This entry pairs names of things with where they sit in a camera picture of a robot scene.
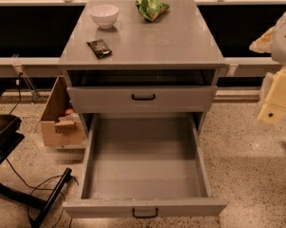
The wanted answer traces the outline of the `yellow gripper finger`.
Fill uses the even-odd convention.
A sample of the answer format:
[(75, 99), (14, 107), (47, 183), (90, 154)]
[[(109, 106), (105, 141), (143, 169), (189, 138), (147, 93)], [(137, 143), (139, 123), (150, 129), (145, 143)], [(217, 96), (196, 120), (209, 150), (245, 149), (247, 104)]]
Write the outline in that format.
[(256, 53), (270, 53), (272, 49), (272, 36), (274, 30), (274, 27), (267, 29), (249, 46), (249, 49)]
[(286, 67), (276, 74), (267, 73), (260, 91), (259, 123), (277, 124), (286, 114)]

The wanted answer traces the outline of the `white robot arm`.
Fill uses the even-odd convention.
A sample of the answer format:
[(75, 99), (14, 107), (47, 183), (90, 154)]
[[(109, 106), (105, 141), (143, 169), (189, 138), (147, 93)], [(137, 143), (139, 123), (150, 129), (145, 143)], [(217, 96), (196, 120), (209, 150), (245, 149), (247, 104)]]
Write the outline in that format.
[(276, 124), (286, 113), (286, 11), (249, 49), (257, 53), (270, 53), (272, 60), (282, 65), (278, 73), (263, 82), (265, 92), (257, 115), (260, 123)]

